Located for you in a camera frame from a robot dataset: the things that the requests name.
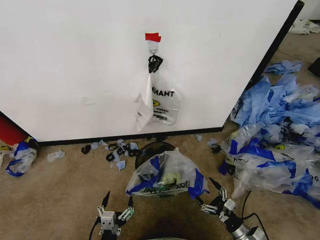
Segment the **black trim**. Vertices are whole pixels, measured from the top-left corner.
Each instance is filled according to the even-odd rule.
[[[320,19],[314,19],[314,20],[310,20],[310,21],[315,23],[315,24],[320,24]]]
[[[87,143],[99,142],[101,139],[103,139],[104,141],[116,141],[118,139],[123,139],[123,140],[148,139],[148,138],[156,138],[157,136],[177,136],[177,135],[187,135],[187,134],[215,133],[215,132],[221,132],[222,129],[223,129],[223,126],[192,129],[192,130],[181,130],[181,131],[143,133],[143,134],[133,134],[133,135],[123,135],[123,136],[107,136],[107,137],[94,137],[94,138],[82,138],[82,139],[58,140],[58,141],[41,141],[39,142],[39,145],[42,147],[42,146],[53,146],[53,145],[87,144]]]
[[[278,50],[281,42],[284,40],[285,36],[289,32],[292,24],[296,20],[297,16],[301,12],[301,9],[304,7],[304,3],[300,0],[296,2],[293,9],[291,10],[288,18],[285,20],[283,26],[281,27],[279,33],[276,35],[275,39],[273,40],[272,44],[270,45],[268,51],[266,51],[264,57],[262,58],[259,66],[256,68],[254,74],[251,77],[250,82],[247,84],[245,89],[251,88],[253,85],[255,85],[259,80],[261,75],[263,74],[264,70],[268,66],[268,63]]]

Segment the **bag with blue print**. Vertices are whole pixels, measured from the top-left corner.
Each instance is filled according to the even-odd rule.
[[[192,199],[208,193],[208,183],[197,165],[176,148],[151,157],[139,166],[125,189],[129,196],[174,196],[188,191]]]

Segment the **red tape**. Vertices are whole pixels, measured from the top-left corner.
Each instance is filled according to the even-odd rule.
[[[161,41],[161,36],[159,36],[159,33],[146,33],[145,34],[145,40],[150,40],[159,43]]]

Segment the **yellow object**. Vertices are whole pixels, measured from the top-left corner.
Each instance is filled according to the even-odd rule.
[[[274,147],[274,149],[279,149],[279,150],[285,150],[285,146],[283,144],[279,144],[277,146]]]
[[[152,100],[153,101],[153,106],[154,107],[158,107],[160,106],[160,102],[156,101],[156,100]]]
[[[169,185],[173,183],[180,183],[180,174],[177,172],[168,172],[161,178],[162,185]]]
[[[0,146],[0,150],[1,151],[9,151],[9,150],[11,150],[11,147],[9,147],[9,146]]]

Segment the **silver metal part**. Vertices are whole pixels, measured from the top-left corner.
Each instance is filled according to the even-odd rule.
[[[112,230],[116,222],[116,213],[114,211],[104,211],[101,216],[101,227],[103,230]]]
[[[211,206],[211,205],[205,205],[203,204],[201,207],[201,210],[206,212],[206,213],[217,213],[218,208],[216,206]]]
[[[267,237],[264,231],[257,227],[254,233],[247,237],[247,240],[267,240]]]
[[[124,210],[124,212],[118,217],[118,219],[124,221],[128,221],[133,214],[135,213],[135,209],[131,206],[128,206],[128,208],[126,210]]]
[[[128,208],[127,208],[126,210],[124,210],[124,212],[121,213],[120,216],[118,216],[118,219],[119,219],[119,220],[122,219],[122,217],[126,214],[127,211],[128,211]]]
[[[117,224],[115,224],[116,213],[114,211],[105,211],[104,206],[98,206],[97,210],[101,218],[101,229],[99,235],[102,235],[104,230],[111,231],[112,234],[118,234],[120,228]]]
[[[222,201],[223,201],[223,202],[227,201],[227,199],[228,199],[227,189],[226,189],[224,186],[221,187],[221,189],[219,190],[219,195],[222,196]]]
[[[121,233],[121,228],[118,228],[117,232],[116,232],[116,235],[117,236],[120,236],[120,233]]]
[[[236,208],[236,203],[232,199],[228,199],[223,205],[223,211],[228,215]]]
[[[250,231],[246,225],[242,224],[237,230],[232,232],[234,240],[247,240],[247,233]]]
[[[248,228],[242,224],[237,230],[232,233],[234,240],[267,240],[267,237],[259,227]]]
[[[229,217],[227,215],[225,215],[225,212],[224,211],[221,211],[220,212],[220,215],[219,215],[219,219],[221,220],[221,222],[225,222],[229,219]]]

